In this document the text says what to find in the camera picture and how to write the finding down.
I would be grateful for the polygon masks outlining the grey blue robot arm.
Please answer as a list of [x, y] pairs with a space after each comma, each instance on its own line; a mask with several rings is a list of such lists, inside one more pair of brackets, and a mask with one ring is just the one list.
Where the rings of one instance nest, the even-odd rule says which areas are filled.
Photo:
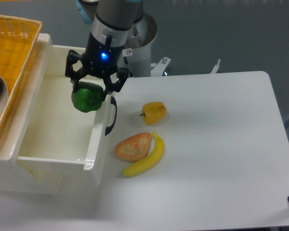
[[85, 52], [70, 50], [65, 76], [77, 92], [79, 81], [87, 75], [104, 81], [104, 95], [120, 92], [129, 69], [117, 63], [142, 2], [140, 0], [79, 0], [83, 15], [92, 20]]

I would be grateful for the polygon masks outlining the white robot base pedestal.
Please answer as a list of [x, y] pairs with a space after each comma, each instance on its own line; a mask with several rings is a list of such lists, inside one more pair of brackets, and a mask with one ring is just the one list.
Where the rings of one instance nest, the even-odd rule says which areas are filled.
[[133, 77], [151, 76], [151, 45], [156, 35], [157, 24], [154, 18], [144, 13], [129, 31], [118, 67], [128, 68]]

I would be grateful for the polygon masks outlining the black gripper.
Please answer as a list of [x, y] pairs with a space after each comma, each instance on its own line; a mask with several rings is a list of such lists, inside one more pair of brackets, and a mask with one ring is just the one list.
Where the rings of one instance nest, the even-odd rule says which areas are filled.
[[[105, 90], [103, 100], [113, 92], [120, 92], [126, 80], [129, 77], [129, 69], [125, 67], [118, 68], [118, 59], [123, 50], [123, 45], [119, 47], [107, 47], [99, 42], [92, 34], [89, 35], [87, 46], [83, 54], [74, 50], [69, 50], [66, 57], [65, 76], [70, 78], [73, 84], [73, 93], [79, 89], [79, 81], [87, 75], [102, 78]], [[82, 67], [77, 71], [73, 65], [78, 61]], [[116, 82], [112, 82], [111, 75], [116, 72]]]

